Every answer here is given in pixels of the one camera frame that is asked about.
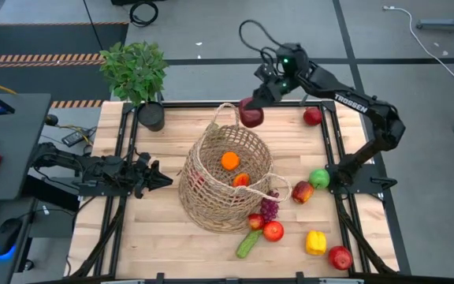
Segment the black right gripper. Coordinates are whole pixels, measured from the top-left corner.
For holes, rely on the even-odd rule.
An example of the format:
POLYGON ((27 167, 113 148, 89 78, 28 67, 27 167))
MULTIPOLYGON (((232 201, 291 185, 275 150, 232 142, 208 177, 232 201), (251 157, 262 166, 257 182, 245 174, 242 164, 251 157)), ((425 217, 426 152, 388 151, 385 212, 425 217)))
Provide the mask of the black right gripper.
POLYGON ((294 90, 294 83, 288 78, 273 74, 265 83, 256 88, 251 97, 251 101, 244 106, 245 110, 261 109, 274 105, 284 95, 294 90))

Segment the dark maroon apple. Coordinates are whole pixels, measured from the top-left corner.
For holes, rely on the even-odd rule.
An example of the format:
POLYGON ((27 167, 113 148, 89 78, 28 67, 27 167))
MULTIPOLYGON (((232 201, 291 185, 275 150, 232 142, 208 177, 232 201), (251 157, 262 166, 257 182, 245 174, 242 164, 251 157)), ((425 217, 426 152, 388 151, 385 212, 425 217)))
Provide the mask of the dark maroon apple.
POLYGON ((247 128, 254 128, 261 125, 264 121, 264 111, 262 108, 248 109, 247 105, 253 100, 252 97, 242 99, 239 103, 240 121, 247 128))

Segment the deep red apple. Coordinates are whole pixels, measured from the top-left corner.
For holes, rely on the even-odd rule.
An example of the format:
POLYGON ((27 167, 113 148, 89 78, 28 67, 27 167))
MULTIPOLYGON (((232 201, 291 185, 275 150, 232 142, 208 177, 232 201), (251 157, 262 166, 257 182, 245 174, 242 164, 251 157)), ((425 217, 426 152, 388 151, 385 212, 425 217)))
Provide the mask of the deep red apple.
POLYGON ((303 113, 303 120, 309 126, 316 126, 322 123, 322 113, 316 106, 307 107, 303 113))

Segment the orange fruit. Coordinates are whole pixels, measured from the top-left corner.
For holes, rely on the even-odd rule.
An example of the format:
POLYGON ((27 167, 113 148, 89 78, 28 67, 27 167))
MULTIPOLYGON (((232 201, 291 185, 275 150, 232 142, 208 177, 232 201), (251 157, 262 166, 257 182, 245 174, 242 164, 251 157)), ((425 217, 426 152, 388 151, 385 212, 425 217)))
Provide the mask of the orange fruit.
POLYGON ((240 165, 240 157, 233 151, 225 152, 221 157, 221 166, 224 170, 235 170, 240 165))

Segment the red orange mango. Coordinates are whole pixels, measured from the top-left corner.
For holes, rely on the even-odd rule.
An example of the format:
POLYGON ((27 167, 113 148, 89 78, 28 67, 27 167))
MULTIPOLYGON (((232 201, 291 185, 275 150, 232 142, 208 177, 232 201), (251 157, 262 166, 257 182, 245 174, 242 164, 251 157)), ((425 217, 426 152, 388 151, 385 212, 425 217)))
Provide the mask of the red orange mango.
POLYGON ((234 177, 232 187, 249 186, 250 184, 250 175, 247 173, 240 173, 234 177))

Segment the green apple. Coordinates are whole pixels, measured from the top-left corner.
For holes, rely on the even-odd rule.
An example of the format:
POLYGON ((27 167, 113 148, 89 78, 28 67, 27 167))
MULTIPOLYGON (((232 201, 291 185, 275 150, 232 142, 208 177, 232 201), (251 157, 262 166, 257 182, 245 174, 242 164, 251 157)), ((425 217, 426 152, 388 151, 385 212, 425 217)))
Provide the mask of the green apple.
POLYGON ((324 189, 329 186, 330 176, 327 170, 313 170, 308 178, 308 182, 316 189, 324 189))

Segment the red yellow apple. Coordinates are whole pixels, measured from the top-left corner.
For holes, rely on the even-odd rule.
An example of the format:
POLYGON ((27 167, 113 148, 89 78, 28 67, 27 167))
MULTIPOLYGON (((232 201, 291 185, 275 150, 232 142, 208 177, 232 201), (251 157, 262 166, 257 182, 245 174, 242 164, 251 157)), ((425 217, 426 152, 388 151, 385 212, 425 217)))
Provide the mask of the red yellow apple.
POLYGON ((262 230, 265 226, 264 216, 260 214, 250 214, 247 222, 251 230, 262 230))

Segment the green cucumber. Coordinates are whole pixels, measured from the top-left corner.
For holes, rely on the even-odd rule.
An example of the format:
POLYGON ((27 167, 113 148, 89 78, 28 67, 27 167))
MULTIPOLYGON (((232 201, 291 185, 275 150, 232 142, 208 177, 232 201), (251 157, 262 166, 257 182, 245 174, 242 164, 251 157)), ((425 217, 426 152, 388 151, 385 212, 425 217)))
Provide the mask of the green cucumber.
POLYGON ((236 257, 239 259, 244 259, 247 257, 248 253, 251 249, 255 246, 257 241, 262 235, 262 230, 252 230, 250 233, 246 235, 246 237, 242 240, 236 250, 236 257))

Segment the yellow bell pepper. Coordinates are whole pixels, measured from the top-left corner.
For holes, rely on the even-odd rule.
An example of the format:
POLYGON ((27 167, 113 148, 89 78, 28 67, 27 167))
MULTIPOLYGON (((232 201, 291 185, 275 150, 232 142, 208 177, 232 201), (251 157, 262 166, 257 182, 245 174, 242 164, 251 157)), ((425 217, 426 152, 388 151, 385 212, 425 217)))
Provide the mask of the yellow bell pepper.
POLYGON ((314 256, 322 256, 326 253, 326 235, 317 230, 311 230, 307 234, 305 249, 306 252, 314 256))

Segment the large red round fruit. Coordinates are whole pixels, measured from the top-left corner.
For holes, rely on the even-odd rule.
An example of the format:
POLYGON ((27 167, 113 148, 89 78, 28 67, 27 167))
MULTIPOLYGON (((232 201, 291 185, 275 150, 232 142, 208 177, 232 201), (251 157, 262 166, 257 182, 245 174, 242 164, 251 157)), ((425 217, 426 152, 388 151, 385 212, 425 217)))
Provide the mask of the large red round fruit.
POLYGON ((329 250, 329 264, 335 269, 346 271, 353 265, 353 258, 350 251, 344 246, 334 246, 329 250))

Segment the black power adapter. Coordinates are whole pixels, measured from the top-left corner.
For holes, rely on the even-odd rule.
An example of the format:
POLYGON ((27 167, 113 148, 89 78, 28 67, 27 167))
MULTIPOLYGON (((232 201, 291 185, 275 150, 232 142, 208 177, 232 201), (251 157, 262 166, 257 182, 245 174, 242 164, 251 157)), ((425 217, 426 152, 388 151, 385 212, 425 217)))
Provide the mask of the black power adapter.
POLYGON ((79 142, 85 142, 87 145, 91 145, 91 135, 94 134, 95 129, 85 129, 85 128, 73 128, 69 127, 72 132, 64 137, 62 137, 61 142, 68 147, 72 147, 79 142))

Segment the green plant in black pot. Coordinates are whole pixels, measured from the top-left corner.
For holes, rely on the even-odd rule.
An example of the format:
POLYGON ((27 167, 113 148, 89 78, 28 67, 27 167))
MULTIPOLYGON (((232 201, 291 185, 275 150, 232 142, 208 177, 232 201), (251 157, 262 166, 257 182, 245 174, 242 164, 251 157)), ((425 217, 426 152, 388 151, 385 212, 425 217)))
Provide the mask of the green plant in black pot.
POLYGON ((141 125, 152 132, 162 130, 165 126, 162 91, 169 65, 158 44, 116 43, 99 53, 104 60, 100 71, 111 94, 136 108, 136 118, 141 125))

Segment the dark grey desk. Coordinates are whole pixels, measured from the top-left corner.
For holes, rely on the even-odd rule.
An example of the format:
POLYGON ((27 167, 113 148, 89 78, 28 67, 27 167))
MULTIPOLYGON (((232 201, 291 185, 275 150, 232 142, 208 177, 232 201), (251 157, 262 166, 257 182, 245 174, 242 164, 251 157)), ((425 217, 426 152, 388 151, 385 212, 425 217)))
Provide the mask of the dark grey desk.
POLYGON ((7 284, 16 269, 27 238, 30 212, 36 205, 36 199, 23 197, 22 190, 51 95, 0 94, 0 99, 15 109, 14 114, 0 115, 0 225, 13 217, 22 221, 15 249, 7 257, 0 257, 0 284, 7 284))

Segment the black computer mouse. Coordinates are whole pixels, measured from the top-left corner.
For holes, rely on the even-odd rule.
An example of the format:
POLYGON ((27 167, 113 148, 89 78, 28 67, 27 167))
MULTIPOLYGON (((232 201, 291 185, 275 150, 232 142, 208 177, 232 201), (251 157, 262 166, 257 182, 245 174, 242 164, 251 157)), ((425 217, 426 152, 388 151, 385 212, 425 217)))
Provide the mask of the black computer mouse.
POLYGON ((0 259, 14 253, 22 224, 19 218, 11 218, 0 225, 0 259))

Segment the black aluminium table frame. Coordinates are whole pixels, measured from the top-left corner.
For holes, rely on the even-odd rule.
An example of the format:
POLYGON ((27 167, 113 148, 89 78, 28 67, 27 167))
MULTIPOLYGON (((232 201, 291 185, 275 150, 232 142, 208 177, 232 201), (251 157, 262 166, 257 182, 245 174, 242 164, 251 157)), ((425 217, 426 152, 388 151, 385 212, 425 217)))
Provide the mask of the black aluminium table frame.
MULTIPOLYGON (((115 145, 135 144, 160 162, 161 170, 174 181, 180 180, 186 156, 211 120, 230 125, 235 115, 229 107, 216 102, 171 102, 166 104, 166 125, 158 133, 144 127, 136 131, 121 129, 121 103, 105 103, 98 123, 94 152, 111 154, 115 145)), ((274 185, 284 190, 287 183, 305 180, 308 174, 365 143, 361 117, 345 106, 326 103, 326 123, 321 128, 303 123, 303 108, 297 103, 266 109, 266 118, 257 133, 267 143, 274 157, 277 178, 274 185)), ((342 242, 334 197, 324 189, 314 192, 305 204, 291 200, 280 206, 278 219, 285 234, 280 241, 260 238, 247 257, 240 259, 236 249, 244 231, 216 234, 197 226, 184 212, 177 185, 130 197, 119 242, 106 246, 102 271, 115 279, 157 277, 165 280, 189 278, 241 281, 259 278, 338 277, 326 256, 312 256, 305 250, 308 232, 321 231, 327 245, 342 242)))

